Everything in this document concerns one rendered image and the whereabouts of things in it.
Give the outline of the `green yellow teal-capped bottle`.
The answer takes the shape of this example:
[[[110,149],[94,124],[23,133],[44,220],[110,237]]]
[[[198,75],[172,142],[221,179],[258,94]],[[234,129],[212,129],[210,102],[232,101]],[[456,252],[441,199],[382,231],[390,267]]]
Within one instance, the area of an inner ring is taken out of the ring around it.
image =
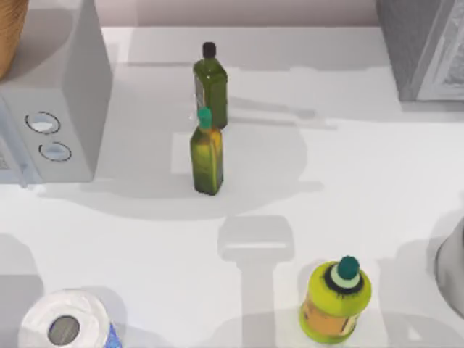
[[[190,139],[194,188],[214,196],[223,183],[223,137],[220,129],[212,124],[209,108],[200,108],[197,118],[198,126]]]

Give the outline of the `dark green black-capped bottle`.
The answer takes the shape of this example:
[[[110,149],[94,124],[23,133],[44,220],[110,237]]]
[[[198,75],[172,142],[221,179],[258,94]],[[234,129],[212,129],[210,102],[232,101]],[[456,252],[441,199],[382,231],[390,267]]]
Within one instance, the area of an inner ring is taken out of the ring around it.
[[[213,42],[202,45],[202,58],[194,63],[196,108],[207,107],[212,113],[212,124],[224,129],[228,124],[228,74],[216,57]]]

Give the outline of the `yellow-green round bottle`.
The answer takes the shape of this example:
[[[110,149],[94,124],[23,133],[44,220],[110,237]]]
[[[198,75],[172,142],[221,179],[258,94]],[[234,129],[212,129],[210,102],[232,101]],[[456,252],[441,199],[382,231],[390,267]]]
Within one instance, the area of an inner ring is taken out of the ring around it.
[[[370,279],[355,257],[324,262],[310,276],[299,324],[318,343],[341,343],[353,333],[371,294]]]

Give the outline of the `small microwave knob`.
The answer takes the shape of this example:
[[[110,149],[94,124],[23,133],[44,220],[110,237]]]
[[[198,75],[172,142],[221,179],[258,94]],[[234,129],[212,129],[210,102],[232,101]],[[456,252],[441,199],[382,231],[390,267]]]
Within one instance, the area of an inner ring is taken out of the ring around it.
[[[57,141],[40,145],[38,151],[43,158],[52,162],[66,162],[72,156],[70,148]]]

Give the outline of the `pale microwave oven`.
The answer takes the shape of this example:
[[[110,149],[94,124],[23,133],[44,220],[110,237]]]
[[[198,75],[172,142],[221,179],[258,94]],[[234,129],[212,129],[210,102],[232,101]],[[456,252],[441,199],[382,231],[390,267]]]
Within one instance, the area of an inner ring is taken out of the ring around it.
[[[0,80],[0,184],[91,181],[112,90],[112,71],[95,0],[29,0],[20,42]],[[58,132],[36,133],[25,116],[53,114]],[[66,162],[38,147],[60,142]]]

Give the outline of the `large microwave knob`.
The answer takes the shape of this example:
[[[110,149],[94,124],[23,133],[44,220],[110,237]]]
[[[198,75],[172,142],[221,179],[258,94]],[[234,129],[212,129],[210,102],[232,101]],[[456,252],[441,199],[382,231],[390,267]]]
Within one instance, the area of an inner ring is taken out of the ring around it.
[[[61,123],[49,112],[39,111],[25,116],[26,125],[36,133],[50,135],[58,132]]]

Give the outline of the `white paper roll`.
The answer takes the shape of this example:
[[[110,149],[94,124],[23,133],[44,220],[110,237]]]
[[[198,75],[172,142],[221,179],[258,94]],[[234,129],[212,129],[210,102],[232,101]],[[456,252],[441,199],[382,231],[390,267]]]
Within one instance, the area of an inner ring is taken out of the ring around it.
[[[103,303],[79,289],[40,298],[25,314],[18,348],[123,348]]]

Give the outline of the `grey cabinet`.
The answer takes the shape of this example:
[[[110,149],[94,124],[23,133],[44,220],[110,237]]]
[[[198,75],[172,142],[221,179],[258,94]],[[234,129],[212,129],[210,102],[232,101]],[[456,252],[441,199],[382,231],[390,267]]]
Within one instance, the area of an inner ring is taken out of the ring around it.
[[[399,100],[464,102],[464,0],[376,0]]]

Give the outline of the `wicker basket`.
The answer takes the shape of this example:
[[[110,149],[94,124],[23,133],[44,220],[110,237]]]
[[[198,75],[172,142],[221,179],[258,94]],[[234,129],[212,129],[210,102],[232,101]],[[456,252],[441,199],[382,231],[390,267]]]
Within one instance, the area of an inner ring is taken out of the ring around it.
[[[29,0],[0,0],[0,80],[8,73],[20,42]]]

